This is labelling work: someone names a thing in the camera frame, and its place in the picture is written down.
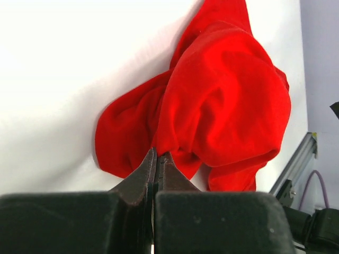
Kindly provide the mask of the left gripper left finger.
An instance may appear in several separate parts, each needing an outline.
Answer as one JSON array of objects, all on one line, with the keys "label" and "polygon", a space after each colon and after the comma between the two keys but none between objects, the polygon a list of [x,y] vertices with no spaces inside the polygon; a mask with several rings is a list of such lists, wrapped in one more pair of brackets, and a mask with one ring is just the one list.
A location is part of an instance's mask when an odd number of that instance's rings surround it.
[{"label": "left gripper left finger", "polygon": [[143,202],[152,201],[156,167],[157,152],[151,148],[139,167],[109,190],[109,193],[117,194],[128,206],[139,206]]}]

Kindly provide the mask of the red t shirt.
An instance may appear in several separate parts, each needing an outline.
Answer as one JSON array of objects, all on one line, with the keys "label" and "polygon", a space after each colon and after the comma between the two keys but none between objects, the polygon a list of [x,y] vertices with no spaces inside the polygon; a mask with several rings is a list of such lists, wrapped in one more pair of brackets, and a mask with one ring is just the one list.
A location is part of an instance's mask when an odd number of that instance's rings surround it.
[{"label": "red t shirt", "polygon": [[286,75],[254,38],[245,1],[204,1],[169,69],[103,111],[95,153],[100,169],[125,178],[155,148],[187,178],[209,166],[210,191],[254,191],[290,112]]}]

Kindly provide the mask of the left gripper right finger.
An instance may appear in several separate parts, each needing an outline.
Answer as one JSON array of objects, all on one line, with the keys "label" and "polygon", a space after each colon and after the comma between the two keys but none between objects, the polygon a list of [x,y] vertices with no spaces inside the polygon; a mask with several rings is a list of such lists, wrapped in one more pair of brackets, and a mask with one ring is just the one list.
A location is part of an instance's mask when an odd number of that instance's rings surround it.
[{"label": "left gripper right finger", "polygon": [[172,155],[167,152],[157,159],[156,166],[156,190],[160,191],[179,191],[179,192],[198,192],[199,189],[194,186],[184,174],[176,167]]}]

